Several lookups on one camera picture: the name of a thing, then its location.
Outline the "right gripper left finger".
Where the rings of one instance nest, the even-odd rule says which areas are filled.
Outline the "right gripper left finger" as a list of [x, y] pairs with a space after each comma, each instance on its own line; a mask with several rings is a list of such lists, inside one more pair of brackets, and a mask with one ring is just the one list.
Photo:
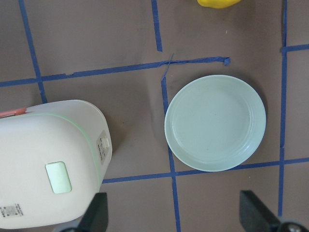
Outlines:
[[107, 193], [96, 193], [78, 225], [78, 230], [81, 232], [105, 232], [107, 227]]

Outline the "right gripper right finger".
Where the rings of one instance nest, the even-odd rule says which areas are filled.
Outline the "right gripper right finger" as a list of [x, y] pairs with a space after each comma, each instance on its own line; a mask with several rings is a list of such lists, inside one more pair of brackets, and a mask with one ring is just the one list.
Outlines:
[[281, 224], [251, 190], [240, 191], [239, 221], [245, 232], [276, 232]]

